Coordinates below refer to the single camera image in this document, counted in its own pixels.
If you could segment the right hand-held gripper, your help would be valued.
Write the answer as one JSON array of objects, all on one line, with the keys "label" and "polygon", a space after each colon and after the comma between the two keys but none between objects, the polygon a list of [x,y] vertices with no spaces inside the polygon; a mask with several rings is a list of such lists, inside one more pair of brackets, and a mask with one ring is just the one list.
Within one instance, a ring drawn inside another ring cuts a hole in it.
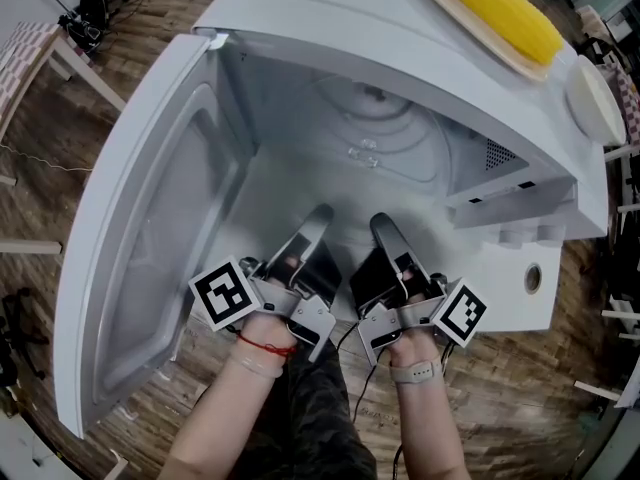
[{"label": "right hand-held gripper", "polygon": [[[455,344],[466,347],[477,331],[487,304],[462,278],[429,276],[417,255],[386,213],[370,219],[376,243],[352,275],[349,286],[360,319],[358,332],[371,365],[377,351],[397,342],[410,329],[436,328]],[[401,280],[410,264],[415,276]]]}]

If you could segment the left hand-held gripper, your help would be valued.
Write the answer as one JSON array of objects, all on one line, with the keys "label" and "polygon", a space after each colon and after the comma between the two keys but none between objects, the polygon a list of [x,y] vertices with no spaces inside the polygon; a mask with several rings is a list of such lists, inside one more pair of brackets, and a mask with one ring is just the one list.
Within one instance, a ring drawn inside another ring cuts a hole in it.
[{"label": "left hand-held gripper", "polygon": [[[336,325],[329,308],[342,282],[338,265],[323,239],[333,218],[333,208],[320,204],[267,265],[252,257],[238,260],[230,256],[193,277],[189,288],[194,305],[203,310],[211,329],[223,329],[253,312],[274,315],[286,321],[294,337],[311,347],[308,360],[314,363]],[[289,255],[304,262],[302,269],[291,278],[286,276],[283,266],[284,258]],[[298,287],[306,295],[266,280],[274,278],[280,283],[292,284],[297,275]]]}]

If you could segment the clear glass turntable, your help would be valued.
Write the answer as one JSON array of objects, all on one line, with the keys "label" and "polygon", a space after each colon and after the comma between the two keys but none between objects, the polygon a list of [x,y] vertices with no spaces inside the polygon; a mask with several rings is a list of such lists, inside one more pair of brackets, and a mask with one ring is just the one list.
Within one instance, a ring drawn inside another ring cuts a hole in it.
[{"label": "clear glass turntable", "polygon": [[256,117],[265,193],[256,240],[275,245],[315,205],[335,211],[326,239],[354,266],[372,247],[369,228],[389,214],[431,272],[445,272],[451,180],[448,120],[371,84],[315,69],[267,82]]}]

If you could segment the person's right forearm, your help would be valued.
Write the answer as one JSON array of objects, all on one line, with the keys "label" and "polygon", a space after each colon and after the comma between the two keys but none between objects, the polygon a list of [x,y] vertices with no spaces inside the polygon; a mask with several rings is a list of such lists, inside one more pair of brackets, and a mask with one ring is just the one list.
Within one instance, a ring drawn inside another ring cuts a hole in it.
[{"label": "person's right forearm", "polygon": [[[429,329],[409,329],[390,346],[390,366],[405,373],[439,363],[440,353]],[[409,479],[471,480],[443,374],[437,370],[426,380],[398,382],[396,391]]]}]

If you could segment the person's left forearm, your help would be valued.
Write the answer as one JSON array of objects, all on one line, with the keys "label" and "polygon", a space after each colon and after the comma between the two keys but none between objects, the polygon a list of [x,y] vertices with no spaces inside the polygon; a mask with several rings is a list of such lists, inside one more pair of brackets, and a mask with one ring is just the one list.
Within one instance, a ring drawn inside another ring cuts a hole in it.
[{"label": "person's left forearm", "polygon": [[[296,345],[278,317],[253,313],[230,348],[271,368]],[[229,359],[179,430],[157,480],[226,480],[276,381]]]}]

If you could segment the beige band wristwatch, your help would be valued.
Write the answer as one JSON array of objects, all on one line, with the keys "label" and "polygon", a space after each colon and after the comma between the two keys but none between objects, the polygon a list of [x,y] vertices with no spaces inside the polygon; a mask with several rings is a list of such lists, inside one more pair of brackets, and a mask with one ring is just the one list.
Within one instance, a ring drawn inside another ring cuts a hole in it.
[{"label": "beige band wristwatch", "polygon": [[441,377],[443,367],[441,360],[436,359],[417,362],[405,367],[389,365],[389,371],[395,384],[421,384]]}]

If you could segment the pale clear bangle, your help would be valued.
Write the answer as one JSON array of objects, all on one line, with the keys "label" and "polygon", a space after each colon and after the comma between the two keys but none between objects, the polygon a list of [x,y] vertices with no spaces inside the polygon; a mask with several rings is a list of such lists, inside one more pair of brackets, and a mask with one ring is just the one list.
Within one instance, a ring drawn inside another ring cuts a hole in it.
[{"label": "pale clear bangle", "polygon": [[277,379],[279,377],[282,376],[283,374],[283,368],[282,367],[277,367],[277,368],[271,368],[268,366],[263,365],[262,363],[254,360],[251,357],[248,356],[243,356],[243,355],[237,355],[235,353],[231,353],[229,355],[229,359],[232,360],[233,362],[243,366],[245,369],[247,369],[248,371],[261,376],[263,378],[267,378],[267,379]]}]

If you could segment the person's camouflage trousers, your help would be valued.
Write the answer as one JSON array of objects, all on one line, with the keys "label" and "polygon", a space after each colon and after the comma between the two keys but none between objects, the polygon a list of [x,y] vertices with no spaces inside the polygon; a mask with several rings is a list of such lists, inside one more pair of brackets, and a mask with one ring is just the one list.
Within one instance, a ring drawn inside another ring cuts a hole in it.
[{"label": "person's camouflage trousers", "polygon": [[351,420],[333,343],[316,361],[298,346],[260,411],[229,480],[377,480]]}]

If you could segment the white microwave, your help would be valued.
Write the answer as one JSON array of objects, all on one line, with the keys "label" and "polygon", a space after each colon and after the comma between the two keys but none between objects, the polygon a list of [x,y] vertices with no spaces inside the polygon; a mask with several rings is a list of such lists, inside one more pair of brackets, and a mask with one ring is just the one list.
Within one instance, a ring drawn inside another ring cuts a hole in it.
[{"label": "white microwave", "polygon": [[[139,83],[79,203],[58,289],[54,386],[75,436],[172,359],[194,305],[189,281],[226,258],[267,262],[256,240],[265,193],[256,117],[288,70],[371,84],[449,123],[450,234],[519,249],[606,231],[602,147],[578,127],[568,45],[544,82],[510,68],[434,0],[214,0]],[[330,312],[360,319],[342,282]]]}]

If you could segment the beige oval plate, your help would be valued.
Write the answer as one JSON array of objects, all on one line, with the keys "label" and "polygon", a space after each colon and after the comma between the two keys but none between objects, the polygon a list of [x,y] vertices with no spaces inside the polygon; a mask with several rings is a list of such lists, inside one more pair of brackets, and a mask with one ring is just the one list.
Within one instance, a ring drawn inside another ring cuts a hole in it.
[{"label": "beige oval plate", "polygon": [[459,0],[434,1],[468,33],[514,71],[535,82],[544,82],[547,79],[550,72],[548,66],[540,65],[519,53],[462,2]]}]

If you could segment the white bowl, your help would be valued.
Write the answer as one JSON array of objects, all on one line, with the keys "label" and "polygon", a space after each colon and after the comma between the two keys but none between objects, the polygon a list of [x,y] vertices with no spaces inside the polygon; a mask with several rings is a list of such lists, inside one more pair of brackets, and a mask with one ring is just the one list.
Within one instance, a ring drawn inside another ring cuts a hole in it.
[{"label": "white bowl", "polygon": [[566,99],[581,131],[602,146],[622,146],[626,128],[605,78],[585,56],[579,56],[565,83]]}]

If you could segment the yellow corn cob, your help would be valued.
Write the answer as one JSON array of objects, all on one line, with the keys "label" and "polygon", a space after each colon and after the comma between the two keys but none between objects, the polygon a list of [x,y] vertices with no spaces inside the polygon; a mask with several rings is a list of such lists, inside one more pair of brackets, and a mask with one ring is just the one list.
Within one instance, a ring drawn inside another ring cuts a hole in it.
[{"label": "yellow corn cob", "polygon": [[553,23],[527,0],[459,0],[520,54],[549,66],[563,48]]}]

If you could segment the pink checkered table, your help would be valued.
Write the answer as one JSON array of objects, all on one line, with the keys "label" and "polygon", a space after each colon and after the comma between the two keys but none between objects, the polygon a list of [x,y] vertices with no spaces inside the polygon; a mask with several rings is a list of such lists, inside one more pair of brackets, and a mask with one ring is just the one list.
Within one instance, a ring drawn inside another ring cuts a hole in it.
[{"label": "pink checkered table", "polygon": [[0,46],[0,149],[4,136],[27,90],[44,66],[64,80],[78,75],[115,109],[125,100],[92,68],[89,57],[59,25],[20,22]]}]

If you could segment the checkered table with white frame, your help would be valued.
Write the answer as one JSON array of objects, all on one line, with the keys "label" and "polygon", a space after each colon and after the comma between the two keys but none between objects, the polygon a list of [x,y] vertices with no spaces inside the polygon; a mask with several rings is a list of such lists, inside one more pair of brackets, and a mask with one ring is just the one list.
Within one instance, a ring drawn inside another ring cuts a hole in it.
[{"label": "checkered table with white frame", "polygon": [[629,143],[640,144],[640,92],[619,63],[615,65],[614,73]]}]

